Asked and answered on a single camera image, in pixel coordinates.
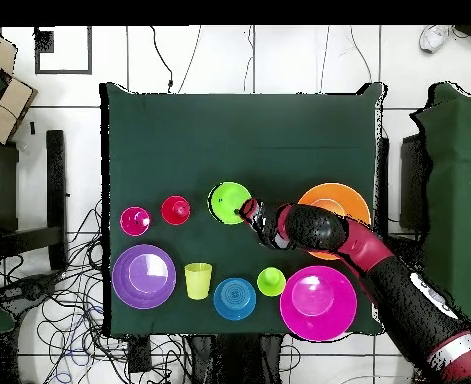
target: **floor tile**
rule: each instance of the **floor tile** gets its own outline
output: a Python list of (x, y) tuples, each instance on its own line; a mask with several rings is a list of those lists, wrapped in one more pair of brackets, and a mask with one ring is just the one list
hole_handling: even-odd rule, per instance
[(371, 376), (360, 375), (346, 380), (342, 384), (374, 384), (374, 379)]
[(19, 356), (18, 370), (22, 383), (43, 384), (54, 364), (48, 356)]
[[(33, 32), (32, 27), (2, 28), (4, 38), (18, 48), (14, 76), (38, 90), (33, 105), (99, 106), (99, 83), (114, 82), (126, 86), (126, 27), (92, 28), (92, 75), (36, 75)], [(65, 37), (62, 32), (62, 29), (56, 29), (54, 52), (61, 58), (63, 52), (59, 53), (58, 48), (62, 44), (61, 38)]]
[(430, 54), (419, 47), (423, 28), (424, 25), (382, 27), (381, 80), (389, 89), (385, 107), (424, 107), (429, 87), (437, 82), (457, 83), (471, 92), (471, 37), (451, 34), (439, 51)]
[(303, 356), (299, 365), (292, 370), (290, 382), (291, 384), (349, 384), (353, 379), (364, 376), (372, 376), (371, 357)]
[[(156, 26), (156, 42), (173, 72), (172, 93), (242, 93), (246, 65), (252, 56), (248, 26), (204, 25), (191, 63), (198, 26)], [(129, 89), (139, 93), (165, 93), (169, 71), (160, 60), (150, 27), (129, 27)], [(251, 84), (248, 75), (246, 84)]]
[(291, 352), (293, 351), (290, 348), (284, 348), (282, 353), (285, 354), (279, 357), (279, 376), (281, 378), (281, 384), (291, 384), (292, 373), (299, 362), (299, 356), (292, 356), (290, 354)]
[(257, 93), (321, 91), (327, 26), (257, 25)]
[[(150, 343), (152, 355), (155, 357), (165, 358), (166, 355), (169, 355), (169, 358), (176, 359), (185, 353), (180, 335), (152, 334), (150, 336)], [(187, 354), (190, 355), (191, 351), (187, 342), (185, 343), (185, 349)]]
[(413, 366), (401, 356), (376, 356), (375, 384), (411, 384)]
[(73, 308), (63, 308), (51, 300), (31, 309), (22, 321), (18, 337), (18, 352), (25, 355), (60, 355), (63, 350), (62, 346), (68, 346), (66, 341), (70, 332), (66, 331), (72, 325), (72, 328), (76, 327), (80, 320), (78, 309), (75, 310), (75, 316), (71, 316), (72, 313)]
[[(20, 229), (46, 226), (48, 130), (64, 131), (67, 226), (68, 231), (77, 231), (101, 195), (100, 110), (37, 108), (27, 112), (13, 137), (21, 150), (17, 166)], [(90, 216), (82, 231), (96, 230), (96, 220)]]
[(324, 93), (355, 93), (363, 84), (379, 80), (379, 25), (352, 25), (352, 35), (351, 25), (330, 25)]
[(53, 32), (53, 52), (40, 53), (41, 71), (88, 71), (92, 52), (88, 46), (88, 27), (40, 27), (40, 31)]
[[(409, 110), (384, 110), (383, 127), (390, 140), (388, 156), (388, 217), (398, 221), (400, 218), (400, 149), (404, 138), (418, 134), (419, 129), (411, 119)], [(399, 232), (401, 229), (389, 224), (390, 232)]]
[(125, 384), (120, 376), (126, 383), (129, 383), (126, 364), (111, 362), (108, 358), (91, 361), (83, 367), (71, 363), (70, 373), (73, 376), (73, 384)]
[(23, 278), (50, 272), (50, 260), (48, 258), (47, 247), (24, 252), (21, 256), (23, 257), (23, 263), (21, 266), (19, 266), (20, 259), (18, 256), (6, 258), (6, 273), (10, 276), (14, 278)]
[(372, 354), (373, 351), (373, 338), (363, 334), (351, 334), (347, 336), (346, 333), (340, 335), (336, 340), (331, 343), (313, 343), (308, 341), (300, 341), (293, 339), (287, 335), (283, 339), (284, 345), (292, 344), (296, 347), (301, 355), (365, 355)]
[(400, 354), (397, 346), (393, 343), (387, 334), (381, 334), (375, 338), (375, 353), (395, 355)]

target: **dark green table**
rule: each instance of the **dark green table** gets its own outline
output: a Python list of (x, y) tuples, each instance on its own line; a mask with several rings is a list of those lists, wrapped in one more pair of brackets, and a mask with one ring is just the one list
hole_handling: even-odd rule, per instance
[[(373, 205), (382, 85), (373, 84), (359, 95), (136, 95), (113, 84), (102, 84), (100, 93), (103, 213), (110, 214), (104, 248), (110, 249), (110, 265), (127, 248), (145, 243), (167, 251), (177, 270), (175, 291), (151, 310), (128, 307), (106, 284), (111, 334), (288, 333), (278, 298), (256, 290), (255, 311), (231, 322), (216, 313), (213, 291), (233, 276), (256, 287), (258, 273), (267, 266), (280, 268), (288, 277), (314, 264), (334, 266), (353, 282), (358, 312), (350, 331), (381, 331), (371, 317), (370, 302), (340, 261), (264, 248), (243, 224), (214, 220), (206, 199), (222, 181), (239, 182), (268, 202), (297, 201), (317, 184), (339, 182)], [(181, 226), (165, 223), (160, 215), (170, 195), (182, 195), (191, 204), (191, 217)], [(150, 229), (137, 238), (119, 226), (121, 212), (133, 205), (152, 216)], [(190, 262), (213, 265), (205, 300), (187, 297), (183, 268)]]

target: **green cup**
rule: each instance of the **green cup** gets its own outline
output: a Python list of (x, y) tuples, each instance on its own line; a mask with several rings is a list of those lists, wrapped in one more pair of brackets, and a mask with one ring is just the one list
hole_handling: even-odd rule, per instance
[(187, 296), (194, 300), (205, 299), (210, 288), (212, 265), (193, 263), (185, 266), (185, 285)]
[(258, 275), (256, 284), (265, 296), (278, 296), (283, 293), (287, 280), (283, 273), (274, 267), (265, 268)]

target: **white sneaker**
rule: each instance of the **white sneaker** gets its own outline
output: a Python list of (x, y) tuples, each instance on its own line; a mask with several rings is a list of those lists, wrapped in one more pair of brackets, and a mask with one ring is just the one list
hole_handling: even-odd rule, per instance
[(420, 48), (429, 53), (437, 52), (450, 35), (453, 25), (428, 25), (420, 35)]

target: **purple plate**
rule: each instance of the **purple plate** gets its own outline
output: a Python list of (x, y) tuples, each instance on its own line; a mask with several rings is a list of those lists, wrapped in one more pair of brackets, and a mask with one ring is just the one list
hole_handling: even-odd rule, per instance
[(162, 305), (173, 293), (175, 284), (173, 261), (162, 249), (149, 244), (125, 250), (112, 270), (116, 295), (136, 309)]

